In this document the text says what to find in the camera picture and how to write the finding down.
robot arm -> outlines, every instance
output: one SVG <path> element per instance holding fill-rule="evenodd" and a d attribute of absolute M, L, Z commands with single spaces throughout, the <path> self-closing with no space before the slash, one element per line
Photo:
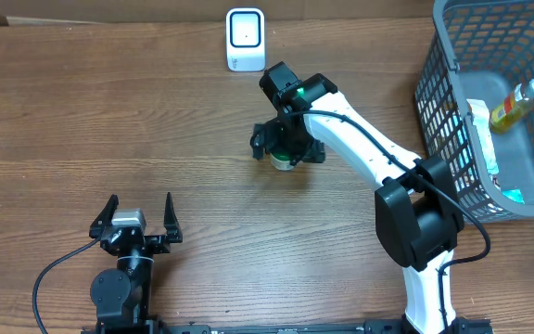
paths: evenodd
<path fill-rule="evenodd" d="M 409 168 L 420 157 L 390 141 L 354 110 L 341 92 L 327 93 L 312 102 L 313 110 L 331 111 L 356 121 L 376 140 Z M 315 139 L 327 144 L 364 179 L 373 190 L 382 186 L 387 177 L 398 178 L 405 174 L 398 166 L 390 163 L 358 129 L 347 122 L 323 115 L 304 115 L 306 130 Z"/>
<path fill-rule="evenodd" d="M 441 169 L 435 175 L 435 181 L 441 181 L 446 191 L 452 190 L 452 196 L 456 199 L 456 190 L 446 164 L 437 160 L 425 161 L 418 166 L 416 162 L 421 161 L 419 156 L 397 146 L 378 132 L 320 74 L 302 82 L 286 64 L 279 63 L 265 72 L 260 86 L 271 98 L 279 115 L 265 124 L 255 126 L 255 134 L 251 138 L 255 158 L 259 159 L 264 151 L 271 154 L 276 168 L 289 170 L 300 161 L 324 161 L 323 144 L 327 144 L 355 169 L 366 185 L 375 191 L 378 238 L 393 260 L 403 267 L 408 300 L 405 318 L 411 325 L 410 329 L 425 334 L 442 332 L 444 325 L 439 311 L 438 269 L 452 259 L 456 233 L 463 229 L 462 215 L 457 212 L 454 217 L 458 218 L 453 219 L 448 206 L 431 194 L 412 204 L 409 193 L 413 191 L 413 180 L 410 181 L 409 175 L 392 164 L 354 125 L 321 114 L 304 113 L 301 120 L 293 120 L 291 115 L 307 110 L 345 115 L 370 133 L 399 162 L 421 173 L 426 179 L 434 178 L 430 171 Z M 455 312 L 451 307 L 449 271 L 445 273 L 444 306 L 450 324 L 455 319 Z"/>
<path fill-rule="evenodd" d="M 417 154 L 397 146 L 376 130 L 351 107 L 341 92 L 327 93 L 318 98 L 312 102 L 311 109 L 331 111 L 348 116 L 410 169 L 414 168 L 415 161 L 420 159 Z M 307 114 L 303 118 L 308 133 L 315 140 L 319 140 L 332 148 L 358 172 L 371 189 L 379 189 L 383 185 L 383 180 L 388 177 L 397 179 L 405 174 L 398 166 L 389 164 L 388 158 L 353 125 L 323 115 Z M 452 250 L 442 252 L 428 262 L 426 269 L 422 271 L 417 271 L 412 266 L 402 269 L 407 290 L 405 316 L 420 333 L 440 333 L 444 330 L 439 312 L 438 270 L 441 265 L 452 259 L 452 255 Z M 444 301 L 447 320 L 451 323 L 456 317 L 456 313 L 451 306 L 450 273 L 445 272 L 447 275 L 443 279 Z"/>

cable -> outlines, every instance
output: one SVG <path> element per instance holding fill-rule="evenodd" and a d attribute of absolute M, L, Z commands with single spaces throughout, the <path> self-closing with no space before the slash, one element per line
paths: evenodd
<path fill-rule="evenodd" d="M 43 332 L 43 334 L 48 334 L 48 332 L 45 329 L 45 325 L 43 325 L 43 320 L 41 319 L 41 315 L 38 313 L 38 305 L 36 304 L 36 294 L 38 293 L 38 286 L 40 286 L 41 281 L 43 280 L 43 277 L 45 277 L 46 273 L 48 273 L 51 269 L 53 269 L 53 267 L 56 266 L 57 264 L 62 263 L 63 261 L 69 259 L 73 255 L 77 255 L 81 253 L 82 251 L 89 249 L 90 247 L 94 246 L 98 241 L 100 241 L 100 237 L 96 238 L 94 241 L 90 242 L 89 244 L 82 246 L 79 249 L 74 250 L 71 253 L 54 260 L 41 272 L 38 278 L 36 278 L 36 282 L 34 283 L 34 288 L 32 289 L 32 311 L 34 312 L 36 325 L 38 325 L 38 328 L 41 329 L 41 332 Z"/>
<path fill-rule="evenodd" d="M 488 234 L 488 231 L 483 227 L 483 225 L 478 221 L 478 219 L 471 214 L 466 208 L 464 208 L 461 204 L 457 203 L 454 199 L 451 199 L 448 195 L 446 195 L 444 192 L 442 192 L 440 189 L 429 183 L 423 176 L 419 175 L 418 173 L 415 173 L 411 169 L 407 168 L 404 164 L 402 164 L 400 161 L 395 158 L 394 155 L 390 154 L 390 152 L 387 151 L 386 148 L 384 148 L 378 141 L 368 132 L 366 129 L 364 129 L 361 125 L 359 125 L 356 121 L 348 117 L 347 115 L 341 115 L 337 114 L 335 112 L 331 111 L 322 111 L 322 110 L 306 110 L 306 111 L 294 111 L 289 112 L 285 114 L 287 117 L 295 117 L 295 116 L 302 116 L 302 115 L 322 115 L 322 116 L 328 116 L 332 118 L 340 119 L 343 122 L 347 122 L 348 124 L 352 125 L 354 128 L 356 128 L 360 133 L 362 133 L 378 150 L 388 158 L 388 160 L 392 163 L 394 163 L 397 167 L 401 168 L 406 173 L 409 173 L 411 176 L 415 177 L 419 182 L 421 182 L 429 191 L 435 193 L 438 196 L 443 197 L 445 200 L 447 200 L 454 208 L 459 210 L 465 217 L 467 217 L 471 223 L 479 230 L 479 233 L 483 237 L 486 246 L 485 249 L 479 253 L 478 255 L 465 257 L 462 259 L 456 259 L 452 261 L 448 261 L 447 263 L 440 266 L 438 270 L 438 281 L 439 281 L 439 294 L 440 294 L 440 312 L 442 313 L 442 322 L 444 323 L 444 328 L 448 332 L 449 329 L 449 323 L 448 319 L 446 318 L 446 308 L 444 305 L 444 285 L 442 283 L 442 277 L 444 276 L 444 270 L 448 268 L 451 265 L 458 264 L 458 263 L 471 263 L 474 261 L 478 261 L 483 259 L 490 253 L 491 249 L 491 240 L 490 235 Z"/>

white device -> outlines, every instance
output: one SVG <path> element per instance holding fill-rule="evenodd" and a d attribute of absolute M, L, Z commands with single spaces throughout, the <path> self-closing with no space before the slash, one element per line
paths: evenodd
<path fill-rule="evenodd" d="M 260 9 L 230 9 L 226 15 L 226 58 L 232 71 L 265 70 L 265 17 Z"/>
<path fill-rule="evenodd" d="M 327 93 L 312 102 L 311 109 L 335 112 L 348 116 L 362 126 L 388 152 L 408 168 L 413 168 L 419 156 L 396 145 L 367 120 L 354 110 L 341 92 Z M 304 124 L 314 139 L 320 140 L 331 147 L 343 160 L 355 169 L 372 189 L 382 186 L 387 177 L 397 178 L 405 172 L 394 164 L 388 164 L 388 158 L 374 146 L 353 125 L 339 119 L 324 115 L 306 114 Z M 405 288 L 407 289 L 407 308 L 405 315 L 412 326 L 422 334 L 438 334 L 444 330 L 442 316 L 439 311 L 438 270 L 441 265 L 452 259 L 453 250 L 444 251 L 427 264 L 421 272 L 413 267 L 403 268 Z M 451 305 L 450 270 L 446 268 L 442 278 L 444 303 L 448 323 L 452 323 L 456 313 Z"/>

plastic basket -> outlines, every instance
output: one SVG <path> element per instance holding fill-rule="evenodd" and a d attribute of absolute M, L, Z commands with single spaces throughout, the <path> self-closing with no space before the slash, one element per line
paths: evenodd
<path fill-rule="evenodd" d="M 415 90 L 428 156 L 449 163 L 459 200 L 482 222 L 534 216 L 534 110 L 506 135 L 492 135 L 494 185 L 467 99 L 489 110 L 534 78 L 534 1 L 437 0 L 436 34 Z M 518 189 L 523 203 L 504 190 Z"/>

mesh basket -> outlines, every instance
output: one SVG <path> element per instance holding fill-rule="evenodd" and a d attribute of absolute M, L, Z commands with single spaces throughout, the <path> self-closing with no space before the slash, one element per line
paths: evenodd
<path fill-rule="evenodd" d="M 466 101 L 492 110 L 534 78 L 534 1 L 437 0 L 434 23 L 415 90 L 428 156 L 449 163 L 461 204 L 480 221 L 534 216 L 534 110 L 507 134 L 492 135 L 500 171 L 491 175 Z"/>

